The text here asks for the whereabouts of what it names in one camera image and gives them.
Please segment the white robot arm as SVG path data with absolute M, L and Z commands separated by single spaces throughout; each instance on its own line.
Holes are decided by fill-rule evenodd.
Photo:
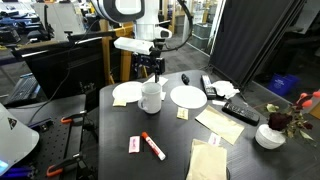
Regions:
M 97 14 L 116 23 L 132 22 L 133 38 L 119 37 L 116 48 L 133 52 L 141 59 L 147 58 L 154 70 L 154 81 L 159 81 L 161 63 L 156 40 L 172 37 L 172 32 L 160 26 L 159 0 L 91 0 Z

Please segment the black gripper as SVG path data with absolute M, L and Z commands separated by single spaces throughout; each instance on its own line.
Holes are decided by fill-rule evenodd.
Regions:
M 135 79 L 140 78 L 140 66 L 150 68 L 156 74 L 154 75 L 154 82 L 159 82 L 159 74 L 165 72 L 165 59 L 160 56 L 158 52 L 152 52 L 150 55 L 140 54 L 134 52 L 132 54 L 133 76 Z

